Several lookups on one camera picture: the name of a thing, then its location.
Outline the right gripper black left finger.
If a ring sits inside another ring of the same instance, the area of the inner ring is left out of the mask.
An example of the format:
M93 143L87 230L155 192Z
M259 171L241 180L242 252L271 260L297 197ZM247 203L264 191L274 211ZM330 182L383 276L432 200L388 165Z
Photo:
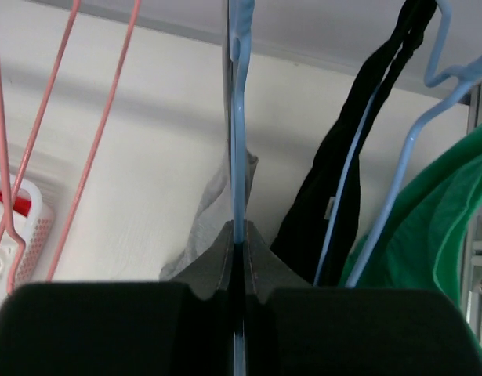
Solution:
M0 375L238 375L233 225L174 279L35 283L0 308Z

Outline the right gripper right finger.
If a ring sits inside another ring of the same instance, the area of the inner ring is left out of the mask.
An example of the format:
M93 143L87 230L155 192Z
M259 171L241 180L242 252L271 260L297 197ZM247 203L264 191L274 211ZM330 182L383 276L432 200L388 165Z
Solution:
M247 222L250 375L482 375L460 312L424 290L312 287Z

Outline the black tank top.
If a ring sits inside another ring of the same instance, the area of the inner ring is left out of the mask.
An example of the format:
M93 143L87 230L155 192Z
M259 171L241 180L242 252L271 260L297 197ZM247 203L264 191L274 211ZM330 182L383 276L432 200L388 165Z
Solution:
M436 8L434 1L403 4L390 37L360 68L270 246L310 284L335 286L340 280L359 224L361 149Z

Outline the grey tank top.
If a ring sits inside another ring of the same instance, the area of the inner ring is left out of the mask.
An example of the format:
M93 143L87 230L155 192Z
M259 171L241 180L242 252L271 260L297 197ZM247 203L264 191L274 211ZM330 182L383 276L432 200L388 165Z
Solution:
M224 12L226 26L223 40L223 105L226 122L226 148L219 170L205 187L198 211L194 217L189 240L185 250L177 260L166 264L161 271L159 280L184 280L186 276L205 266L207 261L223 263L234 251L233 209L230 183L230 112L231 86L233 68L230 61L228 4L225 2ZM247 169L245 182L245 204L248 205L253 178L259 159L251 154L246 146Z

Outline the pink hanger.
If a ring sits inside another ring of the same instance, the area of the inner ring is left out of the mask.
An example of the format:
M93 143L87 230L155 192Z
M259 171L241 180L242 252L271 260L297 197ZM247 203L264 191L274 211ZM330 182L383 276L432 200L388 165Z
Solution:
M87 180L89 178L89 174L91 172L92 165L93 165L93 162L95 160L96 153L97 153L100 141L101 141L102 136L103 136L103 132L104 132L104 129L105 129L105 126L106 126L106 123L107 123L107 119L109 117L109 114L111 112L111 107L112 107L112 104L114 102L115 94L116 94L116 91L117 91L117 88L118 88L118 83L119 83L119 80L120 80L120 77L121 77L122 68L124 66L125 58L126 58L126 55L127 55L128 49L129 49L129 44L130 44L130 41L131 41L132 33L134 31L134 28L135 28L135 25L136 25L136 20L137 20L138 14L140 12L141 3L142 3L141 0L135 0L134 1L131 17L130 17L130 20L129 20L129 23L128 23L128 27L127 27L127 31L126 31L126 34L125 34L125 39L124 39L124 42L123 42L121 53L120 53L120 56L118 58L118 64L117 64L117 67L116 67L116 71L114 73L113 81L111 83L111 88L110 88L110 91L109 91L109 94L108 94L107 102L104 106L102 117L100 119L100 123L97 127L96 134L95 134L94 139L92 141L92 145L91 145L90 150L89 150L89 155L88 155L87 160L85 162L85 166L83 168L81 178L79 179L78 187L76 189L73 201L71 202L71 207L70 207L70 210L68 212L66 222L64 224L64 228L61 232L58 245L56 246L56 250L54 252L54 256L53 256L52 262L51 262L50 267L49 267L49 271L48 271L47 276L46 276L46 281L48 281L48 282L51 282L53 280L54 274L56 272L56 268L57 268L57 266L60 262L60 257L62 255L63 248L64 248L64 246L67 242L67 238L68 238L69 232L71 230L71 226L73 224L74 217L75 217L76 212L78 210L78 206L79 206L79 203L81 201L82 194L83 194L84 189L85 189L85 185L86 185Z
M9 269L9 275L8 275L8 280L6 285L6 291L9 294L12 293L14 290L16 271L18 266L20 265L20 261L24 255L24 251L26 248L25 240L18 234L14 226L14 219L13 219L14 201L17 198L21 182L24 178L24 173L26 171L28 162L31 157L31 152L34 148L35 141L38 137L38 132L42 124L42 119L44 117L45 110L49 103L53 86L56 81L56 76L60 69L61 60L63 58L63 54L67 47L68 39L71 35L71 31L74 26L74 22L78 14L78 10L80 8L81 3L82 2L80 0L75 0L72 3L70 15L67 21L67 25L65 27L65 31L63 33L60 47L58 49L56 59L53 64L53 68L49 76L49 81L45 88L41 104L38 108L38 113L36 115L32 130L31 130L31 134L28 138L28 142L24 150L24 155L20 163L18 174L14 180L14 184L10 183L9 150L8 150L7 133L6 133L5 104L4 104L3 91L2 91L2 74L1 74L1 65L0 65L0 174L1 174L1 182L2 182L1 192L2 192L2 204L3 204L3 214L0 222L0 243L2 240L2 235L4 233L7 233L18 245L15 258Z

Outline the blue hanger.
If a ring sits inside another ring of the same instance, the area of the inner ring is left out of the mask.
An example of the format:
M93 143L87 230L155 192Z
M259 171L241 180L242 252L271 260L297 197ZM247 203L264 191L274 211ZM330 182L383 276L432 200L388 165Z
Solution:
M246 374L245 361L245 182L247 169L245 131L245 86L252 44L253 0L228 4L230 61L233 68L230 112L230 183L233 209L234 259L232 298L234 300L234 374Z
M348 53L364 55L365 62L390 37L405 2L355 1L352 4L352 29L347 31L344 27L336 26L332 33L344 42ZM422 44L394 83L361 149L361 208L357 236L350 252L366 238L381 211L409 128L420 114L451 91L450 83L438 88L427 88L423 82L439 21L440 12L436 8L425 30Z

